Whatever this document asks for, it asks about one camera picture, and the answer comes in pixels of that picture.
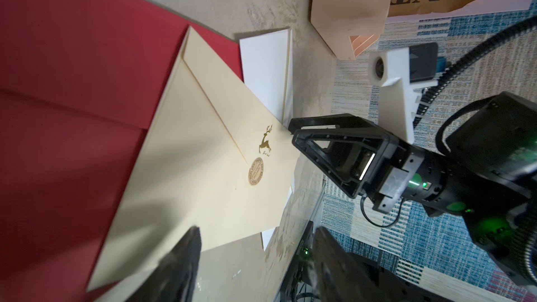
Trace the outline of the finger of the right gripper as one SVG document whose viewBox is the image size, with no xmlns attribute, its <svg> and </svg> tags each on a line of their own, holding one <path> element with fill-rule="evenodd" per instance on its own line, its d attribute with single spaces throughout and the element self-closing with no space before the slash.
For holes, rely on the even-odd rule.
<svg viewBox="0 0 537 302">
<path fill-rule="evenodd" d="M 295 136 L 377 136 L 372 122 L 349 113 L 293 118 L 289 131 Z"/>
<path fill-rule="evenodd" d="M 299 129 L 292 144 L 344 194 L 355 198 L 373 178 L 382 159 L 392 156 L 400 140 L 373 127 Z"/>
</svg>

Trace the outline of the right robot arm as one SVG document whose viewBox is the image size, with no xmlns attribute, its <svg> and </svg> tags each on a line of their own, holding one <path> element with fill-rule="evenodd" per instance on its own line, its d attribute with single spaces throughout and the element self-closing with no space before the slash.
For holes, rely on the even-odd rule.
<svg viewBox="0 0 537 302">
<path fill-rule="evenodd" d="M 536 284 L 536 105 L 510 92 L 470 103 L 436 151 L 351 114 L 295 118 L 293 146 L 348 197 L 389 213 L 400 200 L 464 219 L 474 244 L 516 285 Z"/>
</svg>

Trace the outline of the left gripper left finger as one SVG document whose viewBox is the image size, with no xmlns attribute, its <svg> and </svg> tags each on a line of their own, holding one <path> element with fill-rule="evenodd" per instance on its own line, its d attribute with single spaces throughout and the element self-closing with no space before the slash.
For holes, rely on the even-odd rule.
<svg viewBox="0 0 537 302">
<path fill-rule="evenodd" d="M 201 246 L 200 229 L 190 227 L 127 300 L 191 301 L 196 287 Z"/>
</svg>

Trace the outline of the cream envelope with seal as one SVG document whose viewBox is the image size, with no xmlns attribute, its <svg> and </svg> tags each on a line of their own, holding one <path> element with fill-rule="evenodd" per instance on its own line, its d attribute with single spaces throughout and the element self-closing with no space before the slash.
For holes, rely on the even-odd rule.
<svg viewBox="0 0 537 302">
<path fill-rule="evenodd" d="M 155 268 L 192 226 L 202 250 L 277 227 L 298 158 L 291 133 L 189 28 L 88 289 Z"/>
</svg>

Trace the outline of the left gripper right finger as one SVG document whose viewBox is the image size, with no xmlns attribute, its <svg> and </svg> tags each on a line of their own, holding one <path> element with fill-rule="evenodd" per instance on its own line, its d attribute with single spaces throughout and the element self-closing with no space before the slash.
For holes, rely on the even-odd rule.
<svg viewBox="0 0 537 302">
<path fill-rule="evenodd" d="M 314 287 L 322 301 L 377 301 L 378 288 L 323 226 L 313 235 Z"/>
</svg>

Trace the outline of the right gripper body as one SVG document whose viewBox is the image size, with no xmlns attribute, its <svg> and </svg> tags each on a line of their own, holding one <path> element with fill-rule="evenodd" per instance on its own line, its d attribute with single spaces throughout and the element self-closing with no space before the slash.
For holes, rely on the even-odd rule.
<svg viewBox="0 0 537 302">
<path fill-rule="evenodd" d="M 433 202 L 445 188 L 444 156 L 405 141 L 388 145 L 366 183 L 372 209 L 387 214 L 402 199 Z"/>
</svg>

